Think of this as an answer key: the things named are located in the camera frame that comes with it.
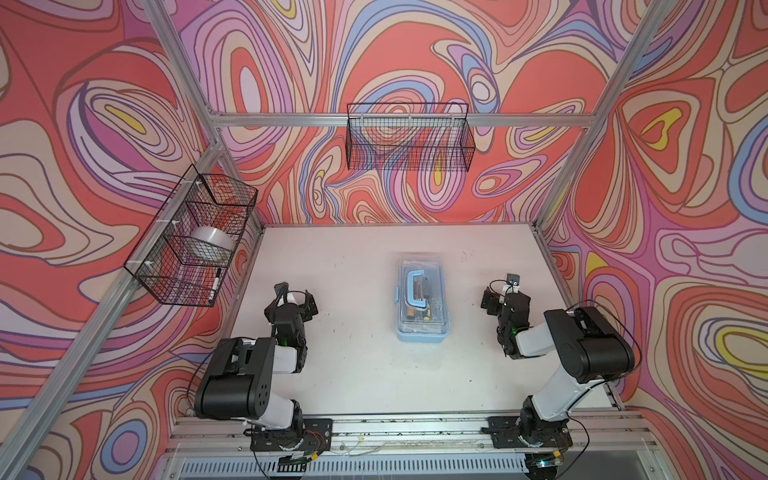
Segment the black bracket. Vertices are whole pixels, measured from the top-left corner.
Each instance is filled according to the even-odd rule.
[[[525,442],[520,435],[520,417],[488,417],[488,427],[480,431],[491,435],[494,449],[526,449],[531,447],[556,448],[561,450],[573,446],[571,433],[562,426],[546,434],[533,435]]]
[[[514,273],[507,273],[507,283],[512,286],[520,286],[520,276]]]
[[[284,430],[252,429],[250,434],[250,449],[252,452],[285,452],[278,463],[291,460],[291,452],[325,452],[331,448],[333,434],[332,419],[304,419],[298,402],[293,405],[293,421]]]

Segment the metal extrusion bar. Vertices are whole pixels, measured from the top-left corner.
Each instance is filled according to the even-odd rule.
[[[192,103],[194,113],[203,125],[203,129],[206,131],[211,143],[223,146],[221,134],[214,124],[210,114],[210,106],[200,89],[200,83],[197,81],[197,76],[194,74],[189,58],[184,52],[184,46],[181,44],[181,39],[176,31],[176,27],[163,6],[162,0],[144,0],[144,10],[147,13],[147,17],[152,24],[152,28],[154,29],[158,40],[160,40],[160,44],[168,55],[168,61],[170,62],[176,77],[179,78],[179,81],[182,84],[184,93]],[[241,178],[240,170],[237,168],[229,149],[224,148],[223,152],[224,155],[221,156],[220,159],[222,160],[221,167],[224,172],[230,177]],[[259,222],[256,215],[253,215],[248,221],[251,223],[252,227],[255,227],[259,232],[263,230],[263,225]]]
[[[552,252],[547,247],[547,243],[544,242],[544,237],[541,235],[541,231],[537,227],[531,226],[531,233],[536,240],[536,244],[538,245],[538,249],[541,251],[541,255],[544,257],[544,261],[547,263],[547,267],[549,267],[549,272],[552,274],[554,283],[558,286],[558,290],[560,290],[560,296],[563,297],[565,306],[573,305],[574,299],[571,296],[571,292],[568,290],[568,286],[565,284],[565,279],[560,274],[558,268],[555,266]]]
[[[547,198],[534,220],[534,225],[541,225],[542,222],[549,218],[553,209],[558,207],[558,199],[564,191],[570,187],[573,176],[587,157],[591,145],[597,140],[602,124],[607,120],[608,115],[611,113],[611,109],[618,101],[619,95],[621,94],[621,91],[624,90],[624,86],[626,86],[629,81],[637,63],[648,49],[648,45],[650,45],[661,22],[664,20],[664,17],[666,17],[674,3],[675,0],[653,0],[651,2],[645,15],[643,15],[643,18],[640,20],[637,30],[634,35],[632,35],[627,50],[624,51],[624,55],[618,62],[616,70],[605,85],[603,94],[601,95],[600,100],[598,100],[598,106],[594,111],[594,119],[591,128],[588,128],[587,131],[579,137],[571,155],[568,156],[565,165],[563,165],[563,168],[560,169],[560,172],[554,179],[554,182],[547,193]]]
[[[439,115],[403,116],[434,118]],[[345,127],[347,115],[219,113],[212,114],[210,118],[216,127]],[[592,121],[591,114],[467,114],[467,122],[471,127],[589,127]]]
[[[181,82],[183,92],[189,98],[197,119],[203,126],[209,140],[220,141],[220,137],[213,122],[210,120],[210,108],[205,101],[203,92],[200,91],[200,85],[197,77],[192,72],[192,67],[187,61],[187,54],[181,45],[181,40],[176,33],[173,21],[170,15],[162,5],[162,0],[144,0],[144,10],[147,13],[152,28],[154,28],[160,45],[163,46],[168,61],[173,68],[176,78]]]
[[[261,248],[261,241],[264,239],[265,234],[265,230],[256,231],[256,244],[253,245],[253,251],[251,252],[250,256],[248,257],[248,261],[245,264],[245,273],[243,274],[243,278],[240,280],[240,285],[237,286],[237,292],[235,293],[235,298],[232,301],[232,305],[230,305],[230,308],[227,311],[227,316],[225,316],[224,320],[221,322],[221,329],[219,333],[220,339],[229,338],[230,334],[232,333],[232,328],[235,326],[237,313],[240,311],[240,304],[243,302],[243,294],[245,294],[245,289],[248,287],[250,273],[253,271],[253,264],[256,262],[256,256],[259,253],[259,249]]]
[[[197,168],[201,172],[210,171],[220,154],[219,144],[210,145],[200,156]],[[195,176],[192,169],[187,173],[189,178],[184,178],[173,196],[168,199],[158,217],[159,221],[150,227],[141,245],[134,252],[134,259],[146,256],[147,251],[162,234],[166,226],[165,221],[172,218],[184,200]],[[5,438],[0,447],[0,478],[17,478],[27,468],[139,286],[139,282],[128,271],[121,269],[118,279],[112,283],[83,329],[40,388],[40,392]]]
[[[410,413],[324,415],[333,419],[333,440],[328,455],[449,454],[492,452],[491,436],[481,433],[491,415],[518,412]],[[657,449],[658,445],[640,412],[577,409],[574,417],[589,430],[590,449]],[[583,428],[569,424],[576,449],[586,444]],[[168,452],[177,457],[238,456],[248,452],[250,439],[235,421],[181,418],[171,433]],[[554,448],[505,449],[506,452],[551,452]]]

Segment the mounting plate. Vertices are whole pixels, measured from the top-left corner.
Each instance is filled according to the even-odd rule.
[[[573,446],[571,433],[568,429],[558,432],[555,437],[542,437],[541,445],[528,445],[520,439],[517,421],[520,417],[488,417],[488,428],[483,433],[489,433],[494,449],[529,449],[538,448],[569,449]]]
[[[320,445],[320,440],[312,433],[319,433],[326,441]],[[331,448],[331,435],[333,434],[332,419],[304,419],[304,439],[297,451],[311,453],[316,450],[329,450]],[[292,451],[283,450],[280,444],[294,439],[293,432],[290,430],[265,430],[256,432],[250,438],[250,449],[252,452],[284,452],[290,455]]]

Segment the white table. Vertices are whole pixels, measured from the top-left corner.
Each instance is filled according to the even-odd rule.
[[[397,267],[407,253],[442,258],[452,325],[441,344],[395,334]],[[319,315],[306,324],[304,370],[274,376],[272,388],[305,414],[519,409],[559,360],[554,351],[504,357],[496,318],[479,304],[488,282],[506,273],[521,276],[532,326],[545,310],[564,308],[528,225],[268,228],[231,336],[269,336],[263,311],[274,284],[287,281],[315,296]],[[600,387],[578,407],[610,405]]]

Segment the toolbox handle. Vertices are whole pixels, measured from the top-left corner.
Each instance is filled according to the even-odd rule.
[[[414,306],[416,308],[426,308],[427,307],[427,300],[421,299],[417,300],[413,297],[413,281],[417,276],[424,275],[424,270],[411,270],[408,272],[408,296],[406,300],[408,301],[408,304],[411,306]]]

